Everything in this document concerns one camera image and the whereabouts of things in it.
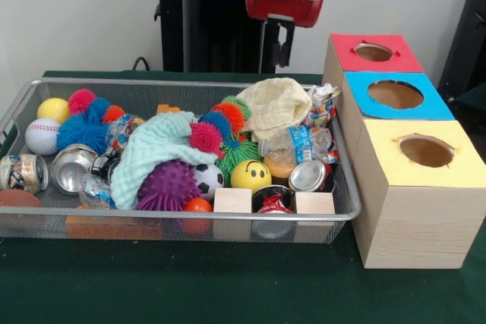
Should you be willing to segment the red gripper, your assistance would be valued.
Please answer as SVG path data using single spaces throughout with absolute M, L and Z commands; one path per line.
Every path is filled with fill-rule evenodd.
M 323 0 L 245 0 L 247 13 L 255 20 L 268 20 L 267 28 L 271 46 L 272 65 L 288 67 L 292 44 L 297 27 L 313 27 L 319 18 Z M 286 30 L 286 40 L 279 42 L 280 24 L 277 20 L 291 20 L 282 22 L 281 27 Z

